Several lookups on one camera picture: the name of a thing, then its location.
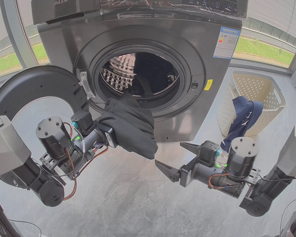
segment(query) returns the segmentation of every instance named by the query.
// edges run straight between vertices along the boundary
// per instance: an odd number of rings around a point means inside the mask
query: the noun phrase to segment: white laundry basket
[[[217,113],[220,130],[224,136],[228,135],[229,128],[236,118],[232,100],[239,96],[263,103],[261,116],[246,132],[246,136],[257,135],[286,107],[283,93],[272,77],[233,70]]]

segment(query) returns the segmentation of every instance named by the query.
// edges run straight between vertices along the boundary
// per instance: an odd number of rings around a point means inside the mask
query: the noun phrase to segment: gray tile floor
[[[216,111],[231,71],[227,72],[194,141],[196,144],[207,139],[219,143],[222,139]],[[256,137],[261,151],[255,165],[262,169],[263,175],[276,163],[296,123],[296,88],[291,79],[269,75],[282,89],[287,107]],[[50,115],[66,120],[66,115],[71,113],[66,103],[43,99],[26,107],[13,124],[37,159],[44,152],[33,133],[37,123]],[[179,143],[161,143],[156,159],[178,168],[189,162],[191,153],[180,148]],[[65,188],[66,194],[72,187],[70,182]],[[118,148],[97,158],[79,177],[75,196],[58,207],[46,207],[33,192],[1,181],[0,203],[9,218],[38,224],[47,237],[261,237],[279,234],[282,212],[296,198],[296,181],[273,202],[269,212],[259,218],[249,216],[238,207],[246,190],[237,200],[209,190],[197,181],[183,188],[166,179],[153,161]],[[294,210],[296,202],[286,210],[284,225]],[[17,223],[17,226],[24,237],[39,236],[35,227],[24,223]]]

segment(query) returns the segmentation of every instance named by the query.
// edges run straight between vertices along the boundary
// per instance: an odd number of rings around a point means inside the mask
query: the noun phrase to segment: lawn
[[[47,58],[46,52],[41,43],[34,45],[33,50],[38,60]],[[258,40],[247,39],[243,37],[239,38],[239,41],[236,47],[236,52],[262,56],[262,57],[273,59],[273,60],[279,61],[280,63],[285,63],[285,64],[290,64],[290,62],[294,57],[293,53],[287,52],[285,50],[282,50],[280,48],[277,48],[268,44],[264,44],[262,42],[259,42]],[[5,57],[0,58],[0,71],[9,69],[18,65],[20,65],[20,62],[16,57],[15,53],[9,54]]]
[[[47,57],[47,54],[42,44],[34,45],[33,50],[38,60]],[[16,57],[15,53],[12,53],[5,57],[0,58],[0,71],[9,69],[18,65],[20,66],[20,62]]]
[[[280,63],[285,63],[288,65],[291,63],[294,57],[293,53],[287,52],[283,49],[264,44],[259,42],[259,40],[247,39],[243,37],[239,38],[236,52],[258,55],[269,59],[274,59]]]

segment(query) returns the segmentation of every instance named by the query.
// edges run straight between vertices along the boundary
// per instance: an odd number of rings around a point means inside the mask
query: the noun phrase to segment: brand logo
[[[68,2],[68,1],[67,0],[58,0],[54,3],[54,5],[64,3],[64,2]]]

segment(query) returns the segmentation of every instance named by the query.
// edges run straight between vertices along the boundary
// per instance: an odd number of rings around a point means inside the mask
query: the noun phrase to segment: clothing
[[[240,96],[232,100],[237,117],[231,124],[228,136],[221,142],[220,147],[229,152],[230,143],[234,138],[243,137],[262,114],[263,103],[248,100]]]
[[[113,128],[122,148],[154,159],[158,149],[153,133],[154,118],[150,110],[139,107],[130,93],[123,93],[120,100],[107,100],[99,122]]]

